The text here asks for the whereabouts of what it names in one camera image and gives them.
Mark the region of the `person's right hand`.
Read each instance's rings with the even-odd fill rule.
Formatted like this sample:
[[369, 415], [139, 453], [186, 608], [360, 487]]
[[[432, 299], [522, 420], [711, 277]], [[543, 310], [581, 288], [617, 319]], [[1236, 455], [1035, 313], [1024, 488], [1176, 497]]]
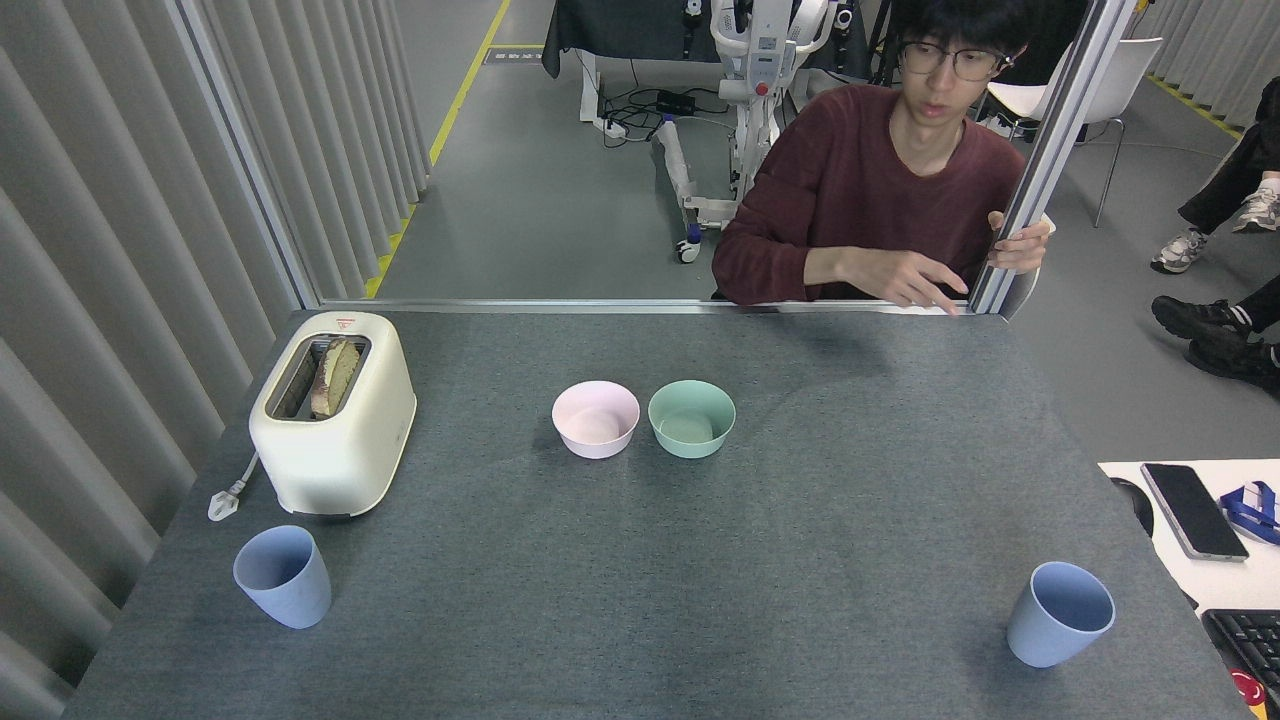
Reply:
[[900, 307], [937, 309], [955, 316], [960, 311], [945, 288], [966, 293], [965, 282], [951, 268], [914, 251], [881, 249], [844, 250], [842, 273], [847, 283]]

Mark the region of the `person's left hand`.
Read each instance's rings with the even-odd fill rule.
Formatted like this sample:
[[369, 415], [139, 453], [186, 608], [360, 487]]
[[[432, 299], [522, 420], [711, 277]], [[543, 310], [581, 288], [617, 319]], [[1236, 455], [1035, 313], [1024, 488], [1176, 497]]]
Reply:
[[1034, 272], [1041, 268], [1048, 243], [1056, 225], [1047, 214], [1039, 220], [1018, 231], [1005, 232], [1005, 215], [1001, 211], [988, 214], [988, 223], [996, 240], [987, 255], [987, 265], [1016, 274]]

